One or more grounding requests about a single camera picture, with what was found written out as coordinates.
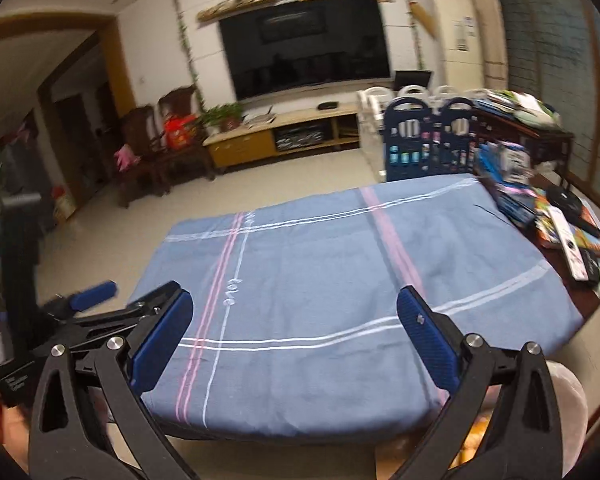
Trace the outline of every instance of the metal screw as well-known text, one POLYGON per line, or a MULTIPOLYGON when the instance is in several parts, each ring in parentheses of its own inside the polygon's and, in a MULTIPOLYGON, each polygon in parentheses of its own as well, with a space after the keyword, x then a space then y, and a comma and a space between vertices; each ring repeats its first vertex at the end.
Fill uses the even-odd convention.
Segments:
POLYGON ((62 354, 64 354, 64 345, 54 345, 51 349, 51 355, 53 357, 60 357, 62 354))
POLYGON ((526 344, 526 351, 529 352, 530 354, 538 355, 541 350, 542 349, 540 348, 540 345, 538 343, 534 343, 532 341, 531 343, 526 344))
POLYGON ((482 339, 482 337, 477 334, 469 334, 466 337, 466 343, 471 348, 480 348, 484 344, 484 339, 482 339))
POLYGON ((119 335, 116 335, 107 341, 107 348, 109 350, 119 350, 120 348, 122 348, 122 345, 124 343, 125 340, 122 339, 119 335))

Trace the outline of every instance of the tv screen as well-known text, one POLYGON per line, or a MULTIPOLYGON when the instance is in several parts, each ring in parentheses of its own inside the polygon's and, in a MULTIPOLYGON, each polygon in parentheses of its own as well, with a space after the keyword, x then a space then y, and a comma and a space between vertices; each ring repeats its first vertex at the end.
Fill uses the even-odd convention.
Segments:
POLYGON ((220 21, 236 97, 388 78, 377 0, 311 0, 220 21))

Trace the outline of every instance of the artificial vine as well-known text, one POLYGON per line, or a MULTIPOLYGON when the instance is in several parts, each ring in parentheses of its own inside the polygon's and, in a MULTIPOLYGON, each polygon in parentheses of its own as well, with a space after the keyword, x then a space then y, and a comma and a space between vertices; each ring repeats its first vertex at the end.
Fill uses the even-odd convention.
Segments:
POLYGON ((418 70, 424 70, 424 62, 422 60, 422 44, 420 43, 420 33, 418 32, 418 27, 416 26, 415 19, 413 18, 413 13, 411 12, 411 0, 404 1, 407 4, 409 26, 413 31, 413 43, 415 44, 416 58, 418 59, 418 70))
POLYGON ((182 12, 180 0, 173 0, 173 7, 176 10, 176 16, 178 20, 178 34, 180 36, 180 47, 182 48, 184 55, 187 57, 187 67, 189 69, 189 75, 191 76, 191 80, 193 81, 194 95, 196 96, 196 102, 198 103, 198 110, 201 114, 203 114, 206 112, 205 98, 202 95, 202 90, 200 90, 200 85, 198 84, 198 72, 196 72, 196 69, 193 66, 191 45, 189 43, 189 37, 187 36, 187 25, 185 25, 184 23, 184 14, 182 12))

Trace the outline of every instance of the bed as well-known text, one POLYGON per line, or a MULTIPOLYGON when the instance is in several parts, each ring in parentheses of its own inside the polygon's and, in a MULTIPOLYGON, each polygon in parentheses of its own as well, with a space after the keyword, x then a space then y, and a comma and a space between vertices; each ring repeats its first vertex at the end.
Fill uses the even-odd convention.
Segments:
POLYGON ((414 285, 463 332, 557 349, 580 314, 469 175, 311 196, 175 225, 132 299, 176 280, 194 315, 143 400, 181 438, 377 441, 445 402, 395 311, 414 285))

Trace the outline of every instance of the tiled floor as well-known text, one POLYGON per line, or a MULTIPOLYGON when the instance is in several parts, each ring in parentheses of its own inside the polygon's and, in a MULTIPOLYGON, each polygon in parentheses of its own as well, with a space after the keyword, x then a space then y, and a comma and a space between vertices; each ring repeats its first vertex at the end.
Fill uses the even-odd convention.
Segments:
MULTIPOLYGON (((117 206, 107 188, 43 243, 38 295, 71 293, 104 280, 119 287, 115 300, 99 310, 121 308, 168 229, 187 218, 249 210, 374 184, 360 150, 284 160, 176 186, 165 197, 147 196, 117 206)), ((590 413, 600 402, 600 310, 561 352, 560 361, 583 383, 590 413)), ((116 428, 110 432, 116 435, 116 428)), ((132 460, 119 434, 120 456, 132 460)), ((176 448, 203 479, 372 479, 374 450, 369 446, 262 446, 236 442, 175 440, 176 448)))

